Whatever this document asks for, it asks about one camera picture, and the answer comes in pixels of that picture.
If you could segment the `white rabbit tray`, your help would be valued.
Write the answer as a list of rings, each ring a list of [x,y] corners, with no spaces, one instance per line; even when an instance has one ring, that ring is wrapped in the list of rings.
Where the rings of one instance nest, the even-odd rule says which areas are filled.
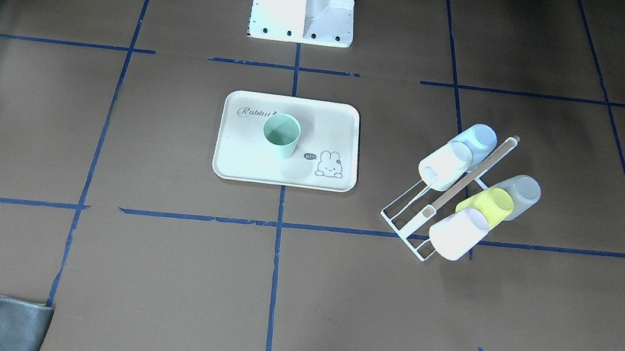
[[[357,184],[360,114],[348,104],[235,91],[212,168],[221,178],[346,192]]]

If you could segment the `green cup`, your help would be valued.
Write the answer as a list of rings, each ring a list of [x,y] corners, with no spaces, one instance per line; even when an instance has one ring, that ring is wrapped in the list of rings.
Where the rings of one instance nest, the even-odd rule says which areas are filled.
[[[262,133],[275,157],[287,159],[297,147],[301,129],[300,122],[292,115],[274,114],[264,122]]]

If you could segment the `white cup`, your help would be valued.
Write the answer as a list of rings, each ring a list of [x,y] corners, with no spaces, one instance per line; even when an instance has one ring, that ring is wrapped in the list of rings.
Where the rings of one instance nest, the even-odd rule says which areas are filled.
[[[446,191],[472,164],[472,151],[465,143],[449,141],[418,163],[422,181],[435,191]]]

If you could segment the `pink cup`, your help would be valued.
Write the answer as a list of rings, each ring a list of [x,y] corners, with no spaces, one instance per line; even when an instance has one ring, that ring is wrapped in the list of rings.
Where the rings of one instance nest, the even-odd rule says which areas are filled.
[[[480,210],[467,207],[430,226],[429,239],[439,256],[456,261],[488,232],[487,218]]]

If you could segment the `blue cup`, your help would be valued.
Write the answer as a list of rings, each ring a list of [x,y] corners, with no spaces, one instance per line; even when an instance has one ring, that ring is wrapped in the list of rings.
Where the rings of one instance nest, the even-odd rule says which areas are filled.
[[[497,133],[487,124],[475,124],[454,136],[453,141],[463,143],[471,150],[472,167],[489,156],[497,145]]]

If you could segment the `yellow cup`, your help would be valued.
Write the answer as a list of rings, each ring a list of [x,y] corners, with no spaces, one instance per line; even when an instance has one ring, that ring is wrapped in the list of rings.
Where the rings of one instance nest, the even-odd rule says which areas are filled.
[[[478,194],[458,203],[455,212],[464,208],[475,208],[484,215],[489,224],[489,230],[493,230],[498,224],[515,210],[515,203],[506,190],[500,187],[489,187]]]

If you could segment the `grey cup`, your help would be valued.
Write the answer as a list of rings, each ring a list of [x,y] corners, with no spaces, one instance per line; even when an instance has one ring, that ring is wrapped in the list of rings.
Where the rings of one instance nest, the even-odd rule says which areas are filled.
[[[513,176],[494,186],[505,190],[514,204],[512,213],[506,216],[505,221],[512,221],[522,215],[531,206],[536,205],[542,195],[540,184],[530,175]]]

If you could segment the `folded grey cloth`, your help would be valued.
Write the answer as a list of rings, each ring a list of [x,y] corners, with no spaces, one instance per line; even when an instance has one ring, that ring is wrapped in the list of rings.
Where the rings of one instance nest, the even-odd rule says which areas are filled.
[[[39,351],[55,310],[0,295],[0,351]]]

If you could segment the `white pedestal column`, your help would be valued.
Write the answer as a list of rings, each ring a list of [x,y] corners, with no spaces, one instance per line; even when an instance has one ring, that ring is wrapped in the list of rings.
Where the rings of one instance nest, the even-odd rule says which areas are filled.
[[[253,0],[247,34],[262,40],[350,47],[354,10],[355,0]]]

